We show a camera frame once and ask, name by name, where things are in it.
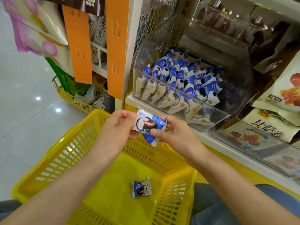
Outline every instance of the white shelf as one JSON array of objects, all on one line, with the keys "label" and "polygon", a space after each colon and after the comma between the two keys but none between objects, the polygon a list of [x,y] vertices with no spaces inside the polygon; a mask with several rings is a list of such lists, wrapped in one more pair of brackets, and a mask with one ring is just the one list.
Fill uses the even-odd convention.
[{"label": "white shelf", "polygon": [[300,2],[294,0],[249,0],[300,22]]},{"label": "white shelf", "polygon": [[[90,44],[97,48],[98,54],[100,53],[100,51],[107,53],[107,50],[102,46],[99,46],[98,44],[92,41],[90,41]],[[100,55],[98,55],[98,58],[99,58],[99,64],[94,64],[92,58],[92,70],[107,79],[107,60],[101,61]]]},{"label": "white shelf", "polygon": [[[153,113],[156,116],[166,115],[167,113],[162,112],[161,110],[155,108],[154,106],[134,97],[132,93],[128,95],[125,99],[125,103],[133,106],[135,108],[142,108],[147,110],[150,113]],[[293,191],[294,193],[300,194],[300,182],[298,179],[290,178],[279,171],[265,165],[262,162],[238,151],[237,149],[226,145],[225,143],[210,137],[209,132],[200,132],[199,130],[190,127],[197,138],[204,144],[212,147],[213,149],[219,151],[220,153],[234,159],[235,161],[243,164],[244,166],[256,171],[259,174],[262,174],[266,178],[275,181],[276,183],[286,187],[287,189]]]}]

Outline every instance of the right hand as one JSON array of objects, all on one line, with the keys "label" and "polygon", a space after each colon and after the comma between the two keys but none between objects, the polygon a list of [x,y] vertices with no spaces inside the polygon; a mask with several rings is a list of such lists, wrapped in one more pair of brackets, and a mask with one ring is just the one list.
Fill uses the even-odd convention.
[{"label": "right hand", "polygon": [[190,165],[195,159],[208,153],[207,148],[197,139],[185,121],[172,115],[165,115],[160,118],[168,121],[167,128],[170,130],[151,129],[150,134],[168,143]]}]

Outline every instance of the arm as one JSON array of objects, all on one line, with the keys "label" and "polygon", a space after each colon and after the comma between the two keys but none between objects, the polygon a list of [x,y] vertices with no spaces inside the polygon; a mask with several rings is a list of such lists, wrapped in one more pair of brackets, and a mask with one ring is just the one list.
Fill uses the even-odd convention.
[{"label": "arm", "polygon": [[171,130],[153,129],[151,134],[170,144],[198,170],[242,224],[300,224],[298,217],[208,151],[186,122],[170,115],[161,118],[168,121],[167,127]]},{"label": "arm", "polygon": [[135,120],[136,114],[133,112],[114,112],[104,123],[90,152],[80,162],[23,204],[0,225],[66,224],[121,153],[127,139],[136,139],[138,132],[130,130]]}]

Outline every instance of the hand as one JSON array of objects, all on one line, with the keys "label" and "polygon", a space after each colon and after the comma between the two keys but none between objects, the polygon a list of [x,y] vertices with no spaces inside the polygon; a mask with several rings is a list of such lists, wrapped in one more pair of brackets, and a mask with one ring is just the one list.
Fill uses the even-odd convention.
[{"label": "hand", "polygon": [[126,141],[137,139],[139,132],[131,130],[136,118],[137,114],[134,112],[116,110],[105,121],[91,149],[92,156],[98,163],[110,166],[121,153]]},{"label": "hand", "polygon": [[150,134],[168,143],[194,167],[193,161],[203,157],[208,152],[207,148],[197,139],[185,121],[172,115],[165,115],[160,118],[168,121],[167,128],[170,130],[151,129]]}]

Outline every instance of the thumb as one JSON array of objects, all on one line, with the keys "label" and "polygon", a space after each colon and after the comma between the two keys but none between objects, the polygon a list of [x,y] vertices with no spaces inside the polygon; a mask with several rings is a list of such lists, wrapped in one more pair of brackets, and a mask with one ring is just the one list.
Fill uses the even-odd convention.
[{"label": "thumb", "polygon": [[163,142],[166,142],[166,143],[168,143],[172,139],[172,135],[163,130],[151,129],[150,134],[155,137],[158,137],[160,140],[162,140]]},{"label": "thumb", "polygon": [[132,126],[134,125],[136,118],[137,117],[134,115],[129,115],[128,117],[125,118],[123,123],[119,125],[119,127],[124,128],[129,131],[132,128]]}]

